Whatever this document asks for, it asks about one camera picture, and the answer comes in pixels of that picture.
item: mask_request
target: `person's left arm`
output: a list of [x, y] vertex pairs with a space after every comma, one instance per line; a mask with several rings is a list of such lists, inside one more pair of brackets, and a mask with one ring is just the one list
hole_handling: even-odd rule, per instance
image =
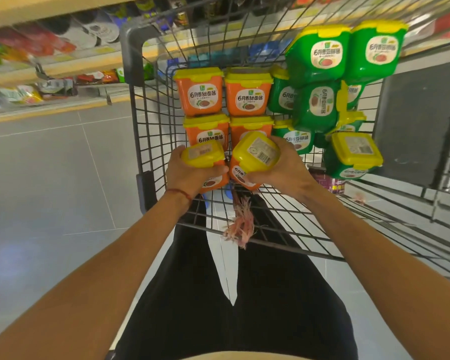
[[[225, 166], [197, 169], [172, 152], [168, 188], [194, 197]], [[103, 360], [150, 265], [189, 200], [166, 192], [115, 242], [79, 266], [0, 334], [0, 360]]]

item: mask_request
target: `person's left hand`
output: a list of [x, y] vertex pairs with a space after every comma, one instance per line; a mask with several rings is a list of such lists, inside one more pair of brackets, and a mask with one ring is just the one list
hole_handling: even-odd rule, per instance
[[180, 145], [172, 151], [166, 170], [167, 189], [182, 190], [194, 198], [204, 182], [213, 177], [219, 177], [228, 172], [228, 166], [216, 165], [210, 168], [195, 168], [186, 164], [181, 158], [185, 146]]

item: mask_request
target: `forearm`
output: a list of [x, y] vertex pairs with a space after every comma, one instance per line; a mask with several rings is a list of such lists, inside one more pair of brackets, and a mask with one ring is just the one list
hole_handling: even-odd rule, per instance
[[119, 239], [0, 334], [0, 360], [103, 360], [145, 274], [187, 205], [182, 195], [165, 194]]
[[414, 359], [450, 359], [450, 282], [318, 185], [298, 197], [318, 219]]

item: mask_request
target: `person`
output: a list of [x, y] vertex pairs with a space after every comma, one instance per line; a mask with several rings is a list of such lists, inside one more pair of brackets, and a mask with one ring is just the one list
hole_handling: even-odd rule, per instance
[[[313, 180], [290, 143], [272, 139], [280, 148], [279, 162], [246, 179], [268, 183], [306, 205], [414, 359], [450, 359], [450, 282], [346, 209]], [[239, 250], [237, 299], [231, 305], [206, 233], [193, 225], [204, 225], [205, 216], [195, 214], [205, 212], [204, 203], [196, 199], [190, 207], [187, 197], [227, 168], [190, 167], [180, 159], [183, 149], [171, 154], [168, 190], [156, 204], [0, 334], [0, 360], [103, 360], [179, 220], [115, 359], [358, 358], [345, 306], [306, 255], [248, 243]], [[252, 207], [265, 207], [253, 197]], [[261, 225], [279, 225], [266, 209], [252, 211]]]

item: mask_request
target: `person's right arm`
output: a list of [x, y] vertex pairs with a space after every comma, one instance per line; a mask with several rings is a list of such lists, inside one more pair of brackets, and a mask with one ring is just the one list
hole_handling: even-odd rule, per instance
[[450, 281], [386, 239], [315, 182], [292, 144], [272, 137], [281, 157], [246, 175], [297, 199], [315, 215], [415, 360], [450, 359]]

